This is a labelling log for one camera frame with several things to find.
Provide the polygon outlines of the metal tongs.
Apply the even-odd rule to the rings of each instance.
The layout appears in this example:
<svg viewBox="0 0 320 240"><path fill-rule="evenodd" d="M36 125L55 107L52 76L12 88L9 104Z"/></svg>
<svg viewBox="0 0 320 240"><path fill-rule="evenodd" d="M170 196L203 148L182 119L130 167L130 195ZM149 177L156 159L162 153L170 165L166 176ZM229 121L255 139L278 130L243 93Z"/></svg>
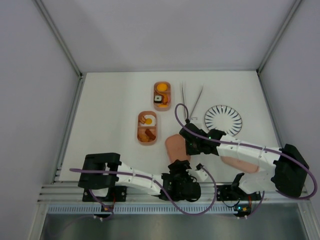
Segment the metal tongs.
<svg viewBox="0 0 320 240"><path fill-rule="evenodd" d="M183 109L183 117L184 120L187 121L189 120L192 116L193 113L198 105L199 100L201 99L202 93L203 93L203 89L204 89L204 85L201 86L199 93L196 97L196 100L194 101L194 104L191 108L191 112L189 112L188 108L187 108L187 103L186 103L186 91L185 91L185 83L182 82L181 83L181 98L182 98L182 104L184 105L184 109Z"/></svg>

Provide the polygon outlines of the striped round plate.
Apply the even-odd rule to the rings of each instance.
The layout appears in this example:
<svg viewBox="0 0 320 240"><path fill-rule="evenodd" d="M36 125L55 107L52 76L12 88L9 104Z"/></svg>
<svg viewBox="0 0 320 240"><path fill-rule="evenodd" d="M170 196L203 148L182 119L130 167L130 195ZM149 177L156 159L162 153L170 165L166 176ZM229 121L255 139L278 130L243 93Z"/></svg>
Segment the striped round plate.
<svg viewBox="0 0 320 240"><path fill-rule="evenodd" d="M208 130L219 130L236 136L242 130L243 119L234 108L227 105L215 105L204 114L204 125Z"/></svg>

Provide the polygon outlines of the brown toy sausage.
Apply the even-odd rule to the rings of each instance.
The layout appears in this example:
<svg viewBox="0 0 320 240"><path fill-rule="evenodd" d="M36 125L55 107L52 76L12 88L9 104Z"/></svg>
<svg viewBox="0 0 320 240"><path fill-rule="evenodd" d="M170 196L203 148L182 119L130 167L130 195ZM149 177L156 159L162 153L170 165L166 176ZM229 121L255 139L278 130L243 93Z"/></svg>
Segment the brown toy sausage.
<svg viewBox="0 0 320 240"><path fill-rule="evenodd" d="M150 129L145 130L146 136L149 138L149 141L152 142L156 139L156 136L151 132Z"/></svg>

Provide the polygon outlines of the white fried egg toy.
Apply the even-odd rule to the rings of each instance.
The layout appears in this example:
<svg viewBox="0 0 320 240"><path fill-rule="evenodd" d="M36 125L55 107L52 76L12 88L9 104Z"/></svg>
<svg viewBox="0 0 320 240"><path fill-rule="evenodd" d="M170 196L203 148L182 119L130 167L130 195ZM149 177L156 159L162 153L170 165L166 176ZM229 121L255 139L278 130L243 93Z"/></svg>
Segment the white fried egg toy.
<svg viewBox="0 0 320 240"><path fill-rule="evenodd" d="M143 127L155 127L157 119L154 115L145 115L145 122L142 124Z"/></svg>

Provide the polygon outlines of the yellow toy chicken drumstick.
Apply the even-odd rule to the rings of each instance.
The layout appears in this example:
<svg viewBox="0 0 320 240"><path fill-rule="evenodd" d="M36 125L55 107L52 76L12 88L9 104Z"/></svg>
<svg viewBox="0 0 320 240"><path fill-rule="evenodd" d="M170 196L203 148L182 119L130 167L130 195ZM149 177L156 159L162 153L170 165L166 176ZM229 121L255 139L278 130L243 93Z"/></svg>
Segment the yellow toy chicken drumstick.
<svg viewBox="0 0 320 240"><path fill-rule="evenodd" d="M167 105L167 104L159 104L157 107L158 107L158 108L167 108L168 105Z"/></svg>

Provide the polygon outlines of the orange toy fried shrimp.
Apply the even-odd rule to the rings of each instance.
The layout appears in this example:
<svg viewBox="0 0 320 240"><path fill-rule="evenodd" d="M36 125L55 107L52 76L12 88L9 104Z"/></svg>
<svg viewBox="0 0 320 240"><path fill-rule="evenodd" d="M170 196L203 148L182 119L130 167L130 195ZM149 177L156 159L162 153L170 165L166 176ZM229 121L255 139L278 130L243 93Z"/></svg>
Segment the orange toy fried shrimp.
<svg viewBox="0 0 320 240"><path fill-rule="evenodd" d="M149 138L144 133L141 133L141 132L138 133L137 137L138 137L140 142L143 142L143 143L149 142Z"/></svg>

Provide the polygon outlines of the small brown toy meat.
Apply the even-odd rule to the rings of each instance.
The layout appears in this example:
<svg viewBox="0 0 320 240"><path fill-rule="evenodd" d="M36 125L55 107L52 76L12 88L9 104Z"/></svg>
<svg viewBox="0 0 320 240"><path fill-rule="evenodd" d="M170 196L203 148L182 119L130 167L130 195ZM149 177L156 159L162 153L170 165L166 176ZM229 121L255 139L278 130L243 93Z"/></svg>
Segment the small brown toy meat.
<svg viewBox="0 0 320 240"><path fill-rule="evenodd" d="M141 124L145 124L146 123L146 119L142 116L140 119L139 119L139 122Z"/></svg>

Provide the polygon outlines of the black white sushi roll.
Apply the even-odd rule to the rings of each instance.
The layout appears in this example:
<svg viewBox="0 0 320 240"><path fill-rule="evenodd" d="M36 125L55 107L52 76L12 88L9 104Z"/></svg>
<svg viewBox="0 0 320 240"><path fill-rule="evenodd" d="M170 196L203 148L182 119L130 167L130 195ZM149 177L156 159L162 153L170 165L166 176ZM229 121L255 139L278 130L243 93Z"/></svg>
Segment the black white sushi roll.
<svg viewBox="0 0 320 240"><path fill-rule="evenodd" d="M161 104L162 100L163 100L163 96L162 95L155 95L154 99L153 99L154 103L156 103L156 104Z"/></svg>

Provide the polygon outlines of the orange round toy food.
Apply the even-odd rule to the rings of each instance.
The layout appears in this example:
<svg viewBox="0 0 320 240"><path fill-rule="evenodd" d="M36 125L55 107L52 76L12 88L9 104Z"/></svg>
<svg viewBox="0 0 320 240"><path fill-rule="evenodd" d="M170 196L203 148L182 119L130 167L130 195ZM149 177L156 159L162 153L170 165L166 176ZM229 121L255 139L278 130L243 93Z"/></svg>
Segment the orange round toy food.
<svg viewBox="0 0 320 240"><path fill-rule="evenodd" d="M156 86L157 91L165 92L168 89L168 85L166 83L160 83Z"/></svg>

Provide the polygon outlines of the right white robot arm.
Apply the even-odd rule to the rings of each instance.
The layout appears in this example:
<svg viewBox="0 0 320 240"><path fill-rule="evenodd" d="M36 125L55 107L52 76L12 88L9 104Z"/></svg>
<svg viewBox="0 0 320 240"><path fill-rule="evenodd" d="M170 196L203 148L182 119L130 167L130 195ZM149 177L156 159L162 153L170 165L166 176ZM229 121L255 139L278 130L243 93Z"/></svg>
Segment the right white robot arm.
<svg viewBox="0 0 320 240"><path fill-rule="evenodd" d="M299 150L290 144L283 148L252 145L221 130L205 132L187 123L179 134L188 155L216 155L223 163L240 171L234 181L246 194L277 191L299 198L309 166Z"/></svg>

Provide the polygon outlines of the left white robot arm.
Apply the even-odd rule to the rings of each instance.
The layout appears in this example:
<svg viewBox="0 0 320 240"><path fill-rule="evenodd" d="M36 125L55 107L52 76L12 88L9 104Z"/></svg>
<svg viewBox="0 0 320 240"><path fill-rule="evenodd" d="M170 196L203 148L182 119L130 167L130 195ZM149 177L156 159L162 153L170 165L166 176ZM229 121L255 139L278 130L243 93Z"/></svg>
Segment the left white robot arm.
<svg viewBox="0 0 320 240"><path fill-rule="evenodd" d="M192 169L188 160L176 160L168 173L150 174L120 161L118 153L96 153L85 157L78 187L104 197L105 189L116 186L139 189L163 201L195 202L201 196L200 182L209 177L198 164Z"/></svg>

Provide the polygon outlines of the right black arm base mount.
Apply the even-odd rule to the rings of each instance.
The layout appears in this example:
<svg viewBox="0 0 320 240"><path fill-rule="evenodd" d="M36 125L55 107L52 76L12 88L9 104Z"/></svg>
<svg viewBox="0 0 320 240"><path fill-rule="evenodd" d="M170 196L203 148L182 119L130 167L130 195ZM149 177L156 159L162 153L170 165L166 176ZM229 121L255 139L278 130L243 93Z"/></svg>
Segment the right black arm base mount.
<svg viewBox="0 0 320 240"><path fill-rule="evenodd" d="M237 186L231 185L218 185L217 194L215 200L218 202L226 201L248 201L249 198L252 201L260 201L262 199L261 193L245 193L242 189Z"/></svg>

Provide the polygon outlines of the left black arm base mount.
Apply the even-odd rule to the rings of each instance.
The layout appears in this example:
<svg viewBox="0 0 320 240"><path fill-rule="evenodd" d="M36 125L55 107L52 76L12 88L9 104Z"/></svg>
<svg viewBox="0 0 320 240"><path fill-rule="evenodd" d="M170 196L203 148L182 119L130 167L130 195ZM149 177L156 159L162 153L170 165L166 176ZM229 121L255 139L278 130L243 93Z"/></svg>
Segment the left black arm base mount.
<svg viewBox="0 0 320 240"><path fill-rule="evenodd" d="M113 186L109 188L92 190L97 199L102 202L125 202L127 197L126 186ZM83 202L95 202L88 189L84 189L82 195Z"/></svg>

